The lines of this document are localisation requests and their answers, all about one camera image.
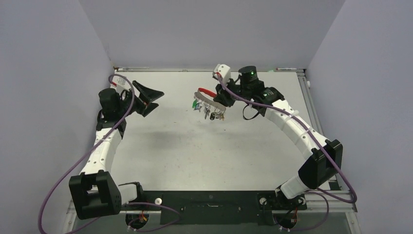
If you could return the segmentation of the metal key holder red handle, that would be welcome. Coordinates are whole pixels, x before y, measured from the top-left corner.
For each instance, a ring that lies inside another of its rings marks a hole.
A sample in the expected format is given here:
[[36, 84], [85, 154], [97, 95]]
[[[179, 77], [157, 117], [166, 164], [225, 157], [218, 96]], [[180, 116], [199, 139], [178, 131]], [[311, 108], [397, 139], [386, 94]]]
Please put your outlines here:
[[216, 96], [216, 93], [205, 88], [198, 88], [194, 93], [194, 98], [200, 101], [203, 106], [209, 109], [214, 109], [215, 112], [223, 114], [226, 112], [226, 107], [213, 100]]

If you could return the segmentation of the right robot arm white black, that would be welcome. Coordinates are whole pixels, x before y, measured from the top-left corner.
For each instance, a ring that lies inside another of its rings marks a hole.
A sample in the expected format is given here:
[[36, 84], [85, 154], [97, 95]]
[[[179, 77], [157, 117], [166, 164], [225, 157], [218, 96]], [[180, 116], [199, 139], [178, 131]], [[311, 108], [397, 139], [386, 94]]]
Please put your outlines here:
[[227, 108], [236, 101], [243, 101], [274, 123], [304, 158], [298, 172], [275, 189], [275, 202], [280, 208], [289, 208], [296, 197], [318, 189], [339, 172], [342, 144], [329, 140], [305, 122], [278, 89], [259, 79], [255, 66], [239, 69], [238, 78], [234, 80], [229, 66], [217, 64], [212, 77], [218, 81], [214, 104]]

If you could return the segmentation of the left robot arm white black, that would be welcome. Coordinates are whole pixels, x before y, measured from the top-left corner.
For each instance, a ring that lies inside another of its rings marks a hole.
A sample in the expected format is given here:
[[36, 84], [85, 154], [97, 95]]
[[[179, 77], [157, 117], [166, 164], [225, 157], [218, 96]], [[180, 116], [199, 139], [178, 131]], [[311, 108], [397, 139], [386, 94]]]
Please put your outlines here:
[[164, 92], [132, 81], [132, 88], [121, 84], [99, 92], [101, 110], [95, 133], [96, 147], [79, 175], [69, 180], [69, 189], [80, 220], [117, 215], [126, 204], [138, 210], [145, 196], [139, 182], [117, 184], [110, 174], [116, 149], [124, 137], [126, 117], [137, 113], [146, 117], [158, 104]]

